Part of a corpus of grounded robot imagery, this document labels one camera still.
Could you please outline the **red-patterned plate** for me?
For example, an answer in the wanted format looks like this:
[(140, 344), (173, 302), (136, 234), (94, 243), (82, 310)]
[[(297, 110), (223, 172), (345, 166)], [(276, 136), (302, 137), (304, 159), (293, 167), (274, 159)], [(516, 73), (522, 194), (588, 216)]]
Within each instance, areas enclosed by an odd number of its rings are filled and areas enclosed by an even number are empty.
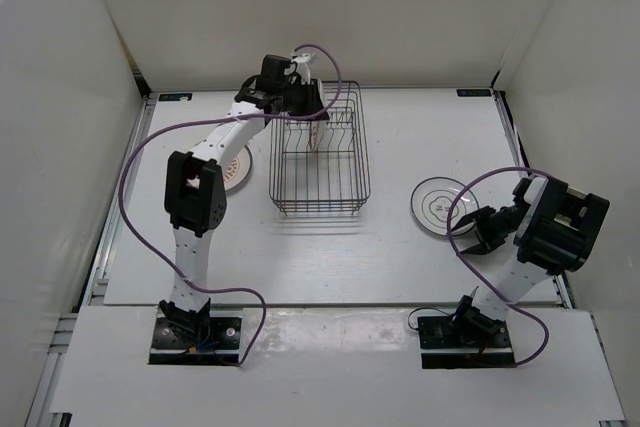
[(251, 150), (245, 146), (231, 161), (223, 175), (224, 187), (227, 193), (241, 189), (249, 180), (253, 167)]
[(308, 151), (318, 152), (324, 135), (326, 122), (323, 120), (315, 120), (309, 122), (308, 129)]

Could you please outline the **white plate teal rim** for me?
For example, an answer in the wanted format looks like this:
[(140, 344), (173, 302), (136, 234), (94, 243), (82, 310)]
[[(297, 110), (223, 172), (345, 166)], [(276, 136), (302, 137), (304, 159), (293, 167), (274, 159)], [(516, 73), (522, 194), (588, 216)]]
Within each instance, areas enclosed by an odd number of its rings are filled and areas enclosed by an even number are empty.
[[(412, 191), (410, 199), (410, 210), (414, 220), (429, 233), (446, 237), (446, 222), (452, 201), (463, 187), (463, 183), (450, 177), (431, 177), (420, 182)], [(475, 194), (467, 192), (454, 206), (452, 226), (479, 207)], [(464, 235), (471, 228), (471, 225), (466, 225), (454, 231), (454, 236)]]

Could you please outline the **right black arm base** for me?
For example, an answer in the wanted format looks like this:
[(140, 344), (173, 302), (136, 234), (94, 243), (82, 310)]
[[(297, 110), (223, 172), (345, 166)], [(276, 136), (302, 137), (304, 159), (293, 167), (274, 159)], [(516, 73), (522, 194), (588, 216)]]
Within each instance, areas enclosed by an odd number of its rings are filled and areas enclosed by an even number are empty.
[(419, 338), (423, 369), (508, 368), (515, 364), (510, 334), (505, 323), (494, 333), (476, 329), (452, 315), (411, 312), (408, 328)]

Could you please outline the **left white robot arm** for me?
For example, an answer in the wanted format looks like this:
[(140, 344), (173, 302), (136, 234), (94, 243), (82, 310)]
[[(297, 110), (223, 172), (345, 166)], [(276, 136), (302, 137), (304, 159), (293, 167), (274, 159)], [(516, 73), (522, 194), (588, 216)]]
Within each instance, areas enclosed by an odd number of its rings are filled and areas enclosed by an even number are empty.
[(267, 55), (261, 71), (247, 79), (233, 99), (228, 122), (216, 126), (187, 152), (175, 151), (167, 164), (164, 196), (175, 241), (175, 275), (169, 299), (159, 304), (169, 327), (186, 346), (210, 336), (207, 283), (209, 248), (227, 209), (224, 173), (272, 115), (326, 120), (322, 82), (311, 74), (313, 56)]

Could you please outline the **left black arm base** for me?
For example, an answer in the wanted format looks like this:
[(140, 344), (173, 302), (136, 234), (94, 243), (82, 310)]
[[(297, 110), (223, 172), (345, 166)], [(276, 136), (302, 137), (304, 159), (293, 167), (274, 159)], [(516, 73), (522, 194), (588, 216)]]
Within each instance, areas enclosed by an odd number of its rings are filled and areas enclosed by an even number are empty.
[(232, 366), (239, 362), (243, 314), (212, 310), (209, 326), (195, 335), (177, 330), (157, 312), (148, 354), (149, 365)]

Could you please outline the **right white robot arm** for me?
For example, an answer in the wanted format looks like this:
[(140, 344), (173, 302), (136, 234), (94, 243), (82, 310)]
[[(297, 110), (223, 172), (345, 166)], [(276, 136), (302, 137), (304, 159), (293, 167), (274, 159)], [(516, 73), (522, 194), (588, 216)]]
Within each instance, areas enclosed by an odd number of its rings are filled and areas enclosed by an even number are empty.
[(589, 258), (610, 207), (598, 195), (583, 194), (567, 183), (538, 175), (523, 177), (510, 206), (482, 207), (460, 218), (453, 231), (470, 226), (478, 243), (466, 255), (487, 255), (513, 237), (515, 253), (471, 295), (461, 298), (449, 322), (449, 334), (470, 347), (504, 327), (512, 305), (534, 286), (566, 271), (579, 270)]

